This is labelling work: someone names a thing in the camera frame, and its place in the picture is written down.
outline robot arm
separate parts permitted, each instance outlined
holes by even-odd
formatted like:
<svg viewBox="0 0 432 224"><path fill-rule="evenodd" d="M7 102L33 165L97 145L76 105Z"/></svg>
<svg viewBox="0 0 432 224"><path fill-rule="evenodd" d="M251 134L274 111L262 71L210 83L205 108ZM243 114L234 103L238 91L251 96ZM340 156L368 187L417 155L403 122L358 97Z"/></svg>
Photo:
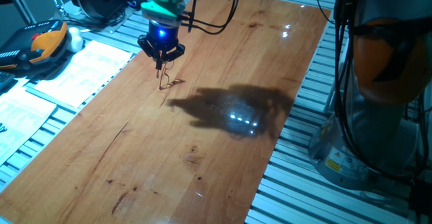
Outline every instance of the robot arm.
<svg viewBox="0 0 432 224"><path fill-rule="evenodd" d="M141 4L142 14L149 22L147 35L138 39L142 50L156 62L156 69L184 54L185 46L178 41L178 19L183 14L184 0L148 0Z"/></svg>

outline crack in wood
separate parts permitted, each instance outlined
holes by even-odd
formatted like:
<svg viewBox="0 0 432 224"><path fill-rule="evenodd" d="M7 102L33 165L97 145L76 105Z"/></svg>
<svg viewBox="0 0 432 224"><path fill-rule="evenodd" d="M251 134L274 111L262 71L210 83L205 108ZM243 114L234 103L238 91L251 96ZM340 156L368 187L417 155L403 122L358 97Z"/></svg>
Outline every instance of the crack in wood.
<svg viewBox="0 0 432 224"><path fill-rule="evenodd" d="M187 161L190 161L191 163L194 163L194 164L197 164L198 166L201 166L201 164L199 164L199 163L197 163L195 161L192 161L192 160L187 160Z"/></svg>
<svg viewBox="0 0 432 224"><path fill-rule="evenodd" d="M117 207L119 206L120 202L123 200L123 198L126 197L127 194L128 194L128 193L125 192L124 194L122 194L122 195L120 196L120 198L117 200L117 203L115 203L115 206L113 207L113 210L111 211L111 215L114 215L115 210L117 209Z"/></svg>
<svg viewBox="0 0 432 224"><path fill-rule="evenodd" d="M126 123L123 128L117 133L117 135L114 137L113 141L109 144L105 152L103 152L102 157L99 159L99 162L96 164L96 167L94 167L92 174L96 171L97 167L99 166L99 163L101 163L102 159L105 157L105 154L107 154L108 150L113 146L113 143L115 142L115 139L120 135L120 133L124 130L124 128L127 126Z"/></svg>

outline blue led light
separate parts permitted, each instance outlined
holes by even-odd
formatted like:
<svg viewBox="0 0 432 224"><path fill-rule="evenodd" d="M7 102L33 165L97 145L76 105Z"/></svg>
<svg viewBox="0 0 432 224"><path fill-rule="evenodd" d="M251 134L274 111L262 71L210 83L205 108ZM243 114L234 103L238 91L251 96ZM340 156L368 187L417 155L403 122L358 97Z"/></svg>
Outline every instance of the blue led light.
<svg viewBox="0 0 432 224"><path fill-rule="evenodd" d="M167 33L164 30L159 31L159 36L164 37Z"/></svg>

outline warning label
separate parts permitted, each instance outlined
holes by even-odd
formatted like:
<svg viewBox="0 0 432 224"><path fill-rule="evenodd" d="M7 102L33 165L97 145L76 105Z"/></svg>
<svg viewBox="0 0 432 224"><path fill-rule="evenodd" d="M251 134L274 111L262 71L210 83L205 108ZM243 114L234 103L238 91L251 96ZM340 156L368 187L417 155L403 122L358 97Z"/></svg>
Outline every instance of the warning label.
<svg viewBox="0 0 432 224"><path fill-rule="evenodd" d="M332 147L325 165L343 176L353 179L364 179L368 168L361 161Z"/></svg>

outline wood grain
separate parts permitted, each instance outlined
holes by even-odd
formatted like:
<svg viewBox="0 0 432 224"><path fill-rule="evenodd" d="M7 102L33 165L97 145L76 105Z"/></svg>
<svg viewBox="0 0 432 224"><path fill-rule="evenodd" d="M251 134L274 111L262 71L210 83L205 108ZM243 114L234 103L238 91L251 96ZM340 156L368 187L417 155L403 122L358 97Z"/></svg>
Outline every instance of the wood grain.
<svg viewBox="0 0 432 224"><path fill-rule="evenodd" d="M196 18L222 24L229 8L202 0ZM324 26L314 7L240 0L218 36L181 28L186 53L168 73L184 82L160 91L138 54L1 193L0 215L243 223Z"/></svg>

